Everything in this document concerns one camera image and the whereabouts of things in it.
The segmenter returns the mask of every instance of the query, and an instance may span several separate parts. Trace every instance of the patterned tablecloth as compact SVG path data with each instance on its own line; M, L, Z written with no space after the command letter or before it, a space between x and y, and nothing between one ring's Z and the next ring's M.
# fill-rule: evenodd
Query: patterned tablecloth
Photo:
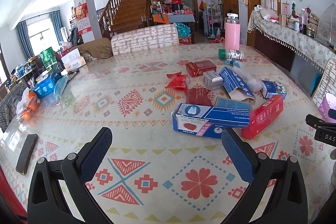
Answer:
M60 105L44 101L35 118L23 124L13 121L1 134L1 167L19 201L27 207L39 157L63 159L105 126L113 132L113 143L86 186L114 223L220 223L248 184L239 177L219 139L173 131L170 112L185 102L185 94L164 88L166 74L186 73L189 61L208 59L221 70L220 47L158 48L95 60L81 68L67 84ZM333 166L332 147L315 141L313 129L305 124L306 115L319 115L318 109L267 58L250 47L242 50L243 68L257 78L280 81L287 89L283 112L249 143L273 159L298 158L312 219L330 195ZM192 78L189 87L197 86L202 86L202 77ZM265 101L260 92L255 95L253 108ZM226 92L219 89L208 96L214 103ZM23 176L15 166L26 135L32 133L39 140ZM273 185L270 181L254 218L263 212ZM74 208L64 183L62 190Z
M168 15L169 23L175 22L195 22L195 18L193 14L187 15Z
M315 65L320 71L325 69L330 58L336 58L336 54L332 50L311 37L307 37L285 26L264 20L258 12L252 11L247 31L251 32L255 28L261 31L266 37L295 51L297 55L303 57L305 60L308 61L309 59L312 65Z

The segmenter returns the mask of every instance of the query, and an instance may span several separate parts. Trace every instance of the patterned chair back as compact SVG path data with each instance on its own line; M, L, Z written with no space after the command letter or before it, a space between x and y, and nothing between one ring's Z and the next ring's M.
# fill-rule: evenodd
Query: patterned chair back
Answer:
M320 107L326 93L336 96L336 59L330 58L325 66L321 81L317 86L312 100Z
M156 25L117 34L111 39L113 55L166 47L179 43L172 24Z

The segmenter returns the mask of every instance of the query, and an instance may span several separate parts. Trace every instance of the plastic bag of oranges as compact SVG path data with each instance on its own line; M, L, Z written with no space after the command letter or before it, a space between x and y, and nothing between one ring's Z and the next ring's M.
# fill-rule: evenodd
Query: plastic bag of oranges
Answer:
M17 104L16 118L18 120L30 120L37 110L38 104L39 100L36 93L26 88L22 94L22 100Z

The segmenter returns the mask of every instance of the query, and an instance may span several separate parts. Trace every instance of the wooden staircase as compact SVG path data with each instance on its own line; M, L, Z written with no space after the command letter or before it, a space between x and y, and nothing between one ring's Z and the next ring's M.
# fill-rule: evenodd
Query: wooden staircase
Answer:
M150 6L151 0L109 0L99 20L102 36L141 28L141 16L150 16Z

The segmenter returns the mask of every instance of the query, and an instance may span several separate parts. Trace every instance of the blue gripper pad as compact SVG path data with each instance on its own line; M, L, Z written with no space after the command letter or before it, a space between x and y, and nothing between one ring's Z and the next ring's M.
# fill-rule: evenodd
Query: blue gripper pad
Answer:
M241 179L251 184L254 179L253 164L234 137L226 129L222 132L222 144Z
M80 178L83 183L91 181L112 143L110 130L105 130L97 140L80 166Z

